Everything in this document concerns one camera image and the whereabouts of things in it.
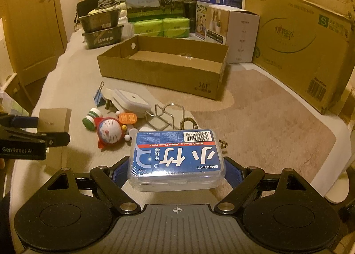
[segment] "white plastic container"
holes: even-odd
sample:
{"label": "white plastic container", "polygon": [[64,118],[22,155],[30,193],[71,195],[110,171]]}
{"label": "white plastic container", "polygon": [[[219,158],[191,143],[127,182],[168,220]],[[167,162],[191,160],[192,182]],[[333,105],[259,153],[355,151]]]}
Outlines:
{"label": "white plastic container", "polygon": [[123,112],[132,112],[138,118],[144,118],[144,112],[150,111],[150,105],[135,93],[115,89],[112,93],[112,103]]}
{"label": "white plastic container", "polygon": [[212,130],[143,131],[132,139],[128,179],[138,191],[215,188],[224,176]]}

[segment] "blue binder clip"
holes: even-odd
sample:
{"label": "blue binder clip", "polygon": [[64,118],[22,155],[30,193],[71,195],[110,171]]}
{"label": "blue binder clip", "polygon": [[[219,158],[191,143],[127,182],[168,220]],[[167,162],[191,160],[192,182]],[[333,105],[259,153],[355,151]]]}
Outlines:
{"label": "blue binder clip", "polygon": [[100,106],[106,104],[104,96],[101,93],[101,90],[102,90],[103,86],[104,86],[104,82],[101,81],[100,88],[96,91],[96,94],[94,96],[94,101],[95,101],[96,107],[100,107]]}

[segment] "orange tag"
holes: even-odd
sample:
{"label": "orange tag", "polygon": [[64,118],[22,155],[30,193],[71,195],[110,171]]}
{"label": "orange tag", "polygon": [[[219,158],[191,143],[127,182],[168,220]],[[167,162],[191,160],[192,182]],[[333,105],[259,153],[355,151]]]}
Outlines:
{"label": "orange tag", "polygon": [[118,121],[121,124],[134,124],[137,122],[137,115],[134,113],[120,113],[118,115]]}

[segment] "wooden door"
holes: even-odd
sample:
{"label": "wooden door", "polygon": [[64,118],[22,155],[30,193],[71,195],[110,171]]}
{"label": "wooden door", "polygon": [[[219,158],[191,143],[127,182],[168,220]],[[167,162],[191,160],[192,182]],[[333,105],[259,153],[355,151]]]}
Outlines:
{"label": "wooden door", "polygon": [[47,76],[65,46],[54,0],[7,0],[7,7],[9,43],[16,52],[11,63],[25,86]]}

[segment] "small brown box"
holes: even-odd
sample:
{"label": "small brown box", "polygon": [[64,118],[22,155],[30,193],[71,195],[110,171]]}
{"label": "small brown box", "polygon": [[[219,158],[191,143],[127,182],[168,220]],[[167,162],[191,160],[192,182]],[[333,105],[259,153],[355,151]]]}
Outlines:
{"label": "small brown box", "polygon": [[[40,109],[37,132],[69,132],[71,109]],[[66,164],[66,147],[47,149],[44,163],[56,170]]]}

